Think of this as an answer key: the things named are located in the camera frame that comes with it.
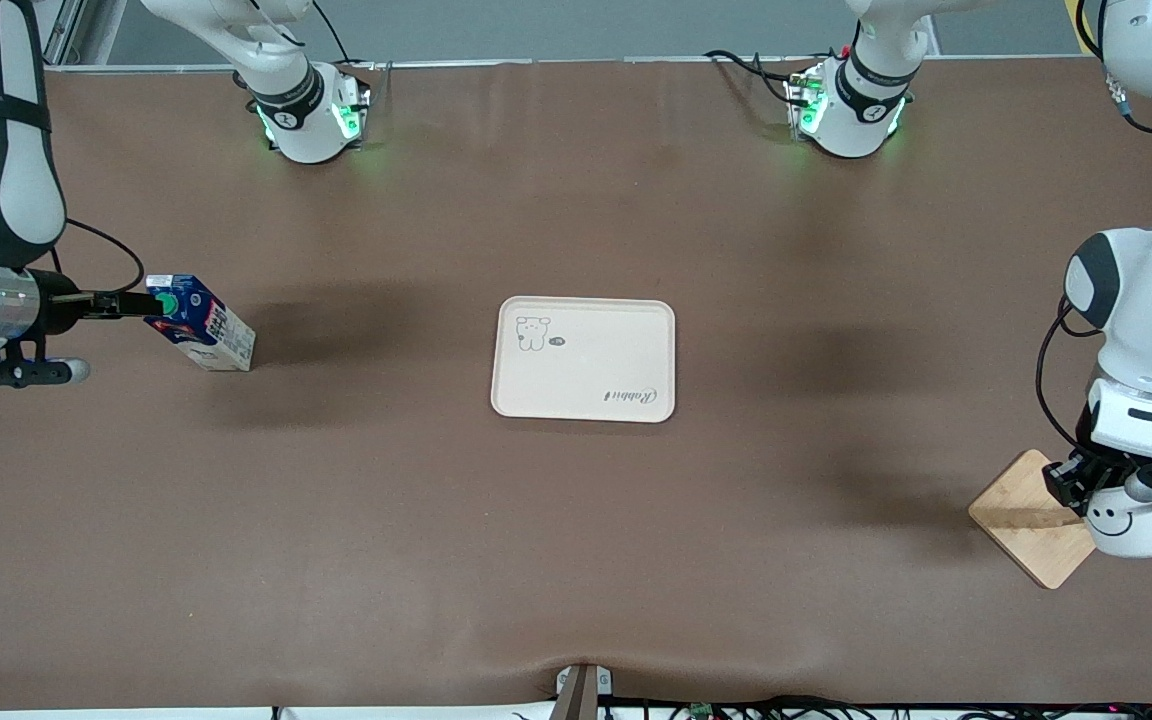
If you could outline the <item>blue white milk carton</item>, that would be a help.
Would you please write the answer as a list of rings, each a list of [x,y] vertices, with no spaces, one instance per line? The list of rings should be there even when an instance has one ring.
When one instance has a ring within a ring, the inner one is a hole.
[[[151,274],[145,287],[162,305],[162,314],[145,323],[207,372],[248,372],[256,332],[189,274]]]

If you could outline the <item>white smiley mug black handle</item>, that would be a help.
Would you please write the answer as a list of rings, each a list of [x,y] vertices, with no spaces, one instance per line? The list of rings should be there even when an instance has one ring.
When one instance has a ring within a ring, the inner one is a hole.
[[[1119,487],[1097,488],[1083,516],[1094,547],[1119,559],[1152,559],[1152,488],[1130,473]]]

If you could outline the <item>white rabbit print tray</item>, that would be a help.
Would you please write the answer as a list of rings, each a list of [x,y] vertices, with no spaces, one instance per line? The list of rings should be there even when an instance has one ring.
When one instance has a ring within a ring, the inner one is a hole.
[[[659,300],[513,296],[490,401],[516,419],[658,424],[676,407],[676,314]]]

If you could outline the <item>bamboo mug rack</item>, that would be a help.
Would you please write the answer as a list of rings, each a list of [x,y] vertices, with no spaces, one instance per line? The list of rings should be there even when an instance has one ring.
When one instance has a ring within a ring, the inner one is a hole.
[[[1049,462],[1043,452],[1023,452],[975,498],[968,514],[1038,588],[1055,591],[1102,552],[1084,524],[1087,507],[1062,507],[1044,487],[1043,467]]]

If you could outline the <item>brown table mat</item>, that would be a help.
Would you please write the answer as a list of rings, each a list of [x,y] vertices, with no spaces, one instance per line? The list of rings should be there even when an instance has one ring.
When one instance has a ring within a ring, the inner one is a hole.
[[[259,334],[143,323],[0,389],[0,708],[617,692],[1152,702],[1152,561],[1043,591],[967,507],[1064,447],[1036,351],[1079,242],[1152,223],[1087,59],[934,60],[861,161],[708,63],[393,70],[367,145],[270,152],[223,74],[51,73],[70,213]],[[658,424],[490,401],[513,296],[659,300]]]

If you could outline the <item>aluminium frame profile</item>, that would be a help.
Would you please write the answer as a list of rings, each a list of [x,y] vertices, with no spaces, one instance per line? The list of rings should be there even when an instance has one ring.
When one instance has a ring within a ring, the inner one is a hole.
[[[47,65],[109,63],[129,0],[33,0]]]

